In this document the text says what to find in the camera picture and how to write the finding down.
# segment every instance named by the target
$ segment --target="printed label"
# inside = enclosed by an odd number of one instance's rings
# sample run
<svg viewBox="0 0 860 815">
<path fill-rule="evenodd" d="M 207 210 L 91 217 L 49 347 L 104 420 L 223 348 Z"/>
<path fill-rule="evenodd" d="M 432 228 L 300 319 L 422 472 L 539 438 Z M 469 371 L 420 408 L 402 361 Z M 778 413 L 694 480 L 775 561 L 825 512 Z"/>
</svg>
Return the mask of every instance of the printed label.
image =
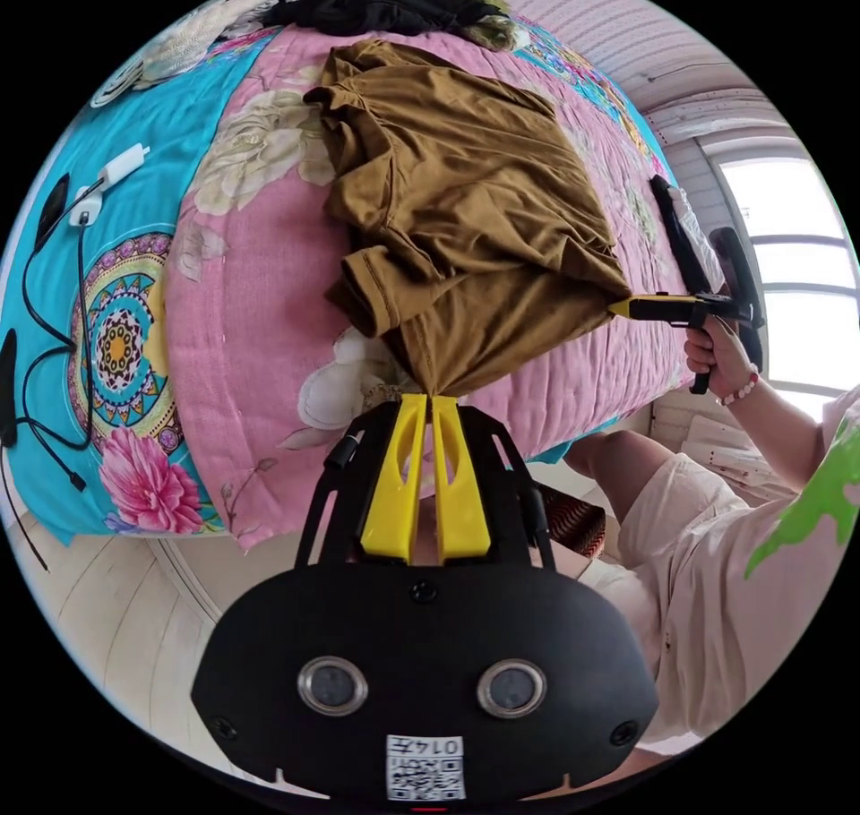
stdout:
<svg viewBox="0 0 860 815">
<path fill-rule="evenodd" d="M 466 799 L 461 737 L 389 734 L 385 757 L 389 800 Z"/>
</svg>

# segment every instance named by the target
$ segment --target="yellow gripper jaw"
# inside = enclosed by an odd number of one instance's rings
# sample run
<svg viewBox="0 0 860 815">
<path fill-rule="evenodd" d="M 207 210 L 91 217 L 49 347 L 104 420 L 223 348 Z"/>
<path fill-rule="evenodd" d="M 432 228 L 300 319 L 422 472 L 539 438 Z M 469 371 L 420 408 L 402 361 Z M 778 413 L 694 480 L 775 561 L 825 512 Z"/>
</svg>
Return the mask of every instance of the yellow gripper jaw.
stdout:
<svg viewBox="0 0 860 815">
<path fill-rule="evenodd" d="M 402 396 L 361 535 L 366 555 L 412 563 L 426 417 L 426 395 Z"/>
<path fill-rule="evenodd" d="M 431 418 L 439 563 L 484 558 L 490 550 L 490 530 L 456 399 L 434 397 Z"/>
</svg>

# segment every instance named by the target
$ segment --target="ceiling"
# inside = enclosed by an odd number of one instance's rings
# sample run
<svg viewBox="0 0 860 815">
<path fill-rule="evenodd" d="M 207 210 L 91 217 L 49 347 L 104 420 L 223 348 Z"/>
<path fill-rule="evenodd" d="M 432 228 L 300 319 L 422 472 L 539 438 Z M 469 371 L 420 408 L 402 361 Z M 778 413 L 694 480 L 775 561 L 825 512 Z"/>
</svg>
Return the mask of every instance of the ceiling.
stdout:
<svg viewBox="0 0 860 815">
<path fill-rule="evenodd" d="M 506 0 L 609 75 L 643 113 L 695 93 L 754 88 L 703 36 L 648 0 Z"/>
</svg>

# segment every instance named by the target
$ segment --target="pink floral bedspread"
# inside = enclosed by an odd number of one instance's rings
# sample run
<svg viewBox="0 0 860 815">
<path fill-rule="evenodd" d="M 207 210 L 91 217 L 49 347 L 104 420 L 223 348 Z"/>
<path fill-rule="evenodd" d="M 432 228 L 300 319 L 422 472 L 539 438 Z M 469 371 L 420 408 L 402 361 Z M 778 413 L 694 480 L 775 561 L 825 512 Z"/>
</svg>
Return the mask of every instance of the pink floral bedspread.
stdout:
<svg viewBox="0 0 860 815">
<path fill-rule="evenodd" d="M 648 185 L 653 156 L 622 126 L 521 56 L 442 33 L 377 35 L 551 99 L 633 292 L 684 291 Z M 382 342 L 361 337 L 323 298 L 348 238 L 323 214 L 333 173 L 302 96 L 331 47 L 355 41 L 299 29 L 272 40 L 228 102 L 168 257 L 177 408 L 199 475 L 244 548 L 300 530 L 326 446 L 364 408 L 411 386 Z M 683 339 L 661 323 L 616 318 L 467 401 L 536 456 L 688 382 Z"/>
</svg>

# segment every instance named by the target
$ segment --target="hand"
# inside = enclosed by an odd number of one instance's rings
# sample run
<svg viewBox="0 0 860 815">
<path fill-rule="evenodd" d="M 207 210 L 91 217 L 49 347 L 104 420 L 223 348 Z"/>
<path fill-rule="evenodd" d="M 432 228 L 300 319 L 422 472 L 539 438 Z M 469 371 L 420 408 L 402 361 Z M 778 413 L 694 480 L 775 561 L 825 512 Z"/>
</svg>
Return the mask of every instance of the hand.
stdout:
<svg viewBox="0 0 860 815">
<path fill-rule="evenodd" d="M 704 331 L 687 329 L 684 352 L 687 367 L 694 373 L 710 370 L 710 390 L 721 400 L 750 381 L 753 364 L 744 345 L 735 330 L 718 317 L 709 316 Z"/>
</svg>

